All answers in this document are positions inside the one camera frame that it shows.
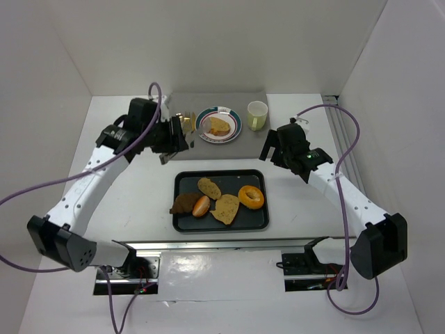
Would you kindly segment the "small seeded bread slice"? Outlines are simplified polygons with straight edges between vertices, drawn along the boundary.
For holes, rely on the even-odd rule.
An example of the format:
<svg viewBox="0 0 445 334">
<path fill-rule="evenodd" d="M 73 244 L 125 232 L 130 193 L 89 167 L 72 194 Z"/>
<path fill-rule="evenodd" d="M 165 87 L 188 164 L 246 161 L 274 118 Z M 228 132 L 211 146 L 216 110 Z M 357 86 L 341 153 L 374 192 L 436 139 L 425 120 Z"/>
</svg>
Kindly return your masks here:
<svg viewBox="0 0 445 334">
<path fill-rule="evenodd" d="M 212 200 L 220 199 L 222 193 L 218 185 L 209 178 L 203 177 L 197 182 L 198 189 Z"/>
</svg>

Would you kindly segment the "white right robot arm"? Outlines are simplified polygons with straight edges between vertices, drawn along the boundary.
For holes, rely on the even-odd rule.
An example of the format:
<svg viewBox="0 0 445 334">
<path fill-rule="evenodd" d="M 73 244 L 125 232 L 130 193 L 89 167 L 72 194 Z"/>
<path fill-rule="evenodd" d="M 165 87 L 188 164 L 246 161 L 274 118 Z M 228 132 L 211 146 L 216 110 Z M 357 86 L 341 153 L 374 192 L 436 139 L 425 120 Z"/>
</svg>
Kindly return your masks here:
<svg viewBox="0 0 445 334">
<path fill-rule="evenodd" d="M 357 237 L 350 251 L 352 265 L 363 278 L 373 279 L 407 258 L 407 221 L 372 203 L 321 148 L 311 149 L 303 128 L 288 124 L 269 130 L 259 158 L 270 161 L 319 190 L 340 212 Z"/>
</svg>

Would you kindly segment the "large toast slice with crust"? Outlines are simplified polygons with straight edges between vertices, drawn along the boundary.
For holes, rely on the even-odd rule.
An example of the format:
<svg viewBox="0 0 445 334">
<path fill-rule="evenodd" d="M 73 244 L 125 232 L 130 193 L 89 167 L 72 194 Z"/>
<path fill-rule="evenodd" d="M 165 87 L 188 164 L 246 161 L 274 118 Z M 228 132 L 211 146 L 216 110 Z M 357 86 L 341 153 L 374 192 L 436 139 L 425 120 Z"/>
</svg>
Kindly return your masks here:
<svg viewBox="0 0 445 334">
<path fill-rule="evenodd" d="M 216 117 L 210 117 L 210 130 L 208 131 L 209 134 L 214 136 L 226 136 L 230 133 L 231 127 L 228 122 L 225 122 L 224 120 Z"/>
</svg>

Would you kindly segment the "orange bagel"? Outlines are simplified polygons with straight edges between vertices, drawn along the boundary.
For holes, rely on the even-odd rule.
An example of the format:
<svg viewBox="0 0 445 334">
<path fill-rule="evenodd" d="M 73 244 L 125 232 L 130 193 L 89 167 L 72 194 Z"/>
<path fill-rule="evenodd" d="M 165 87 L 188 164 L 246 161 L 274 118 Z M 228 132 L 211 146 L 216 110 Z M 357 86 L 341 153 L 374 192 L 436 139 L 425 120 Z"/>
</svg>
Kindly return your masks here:
<svg viewBox="0 0 445 334">
<path fill-rule="evenodd" d="M 260 189 L 255 186 L 245 185 L 238 191 L 238 199 L 248 209 L 256 210 L 264 206 L 265 198 Z"/>
</svg>

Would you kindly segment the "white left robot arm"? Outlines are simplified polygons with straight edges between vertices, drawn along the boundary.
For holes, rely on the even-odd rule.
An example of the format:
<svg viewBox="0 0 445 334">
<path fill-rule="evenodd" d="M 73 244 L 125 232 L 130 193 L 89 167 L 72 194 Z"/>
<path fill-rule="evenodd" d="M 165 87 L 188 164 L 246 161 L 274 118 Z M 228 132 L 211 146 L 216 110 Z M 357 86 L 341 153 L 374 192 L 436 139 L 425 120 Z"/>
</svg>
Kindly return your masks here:
<svg viewBox="0 0 445 334">
<path fill-rule="evenodd" d="M 122 242 L 97 243 L 84 234 L 102 198 L 136 155 L 149 148 L 166 164 L 177 153 L 191 148 L 194 117 L 187 113 L 162 120 L 165 108 L 163 102 L 134 98 L 128 113 L 102 130 L 83 176 L 44 217 L 32 216 L 27 223 L 41 255 L 75 272 L 110 266 L 130 276 L 148 265 L 134 248 Z"/>
</svg>

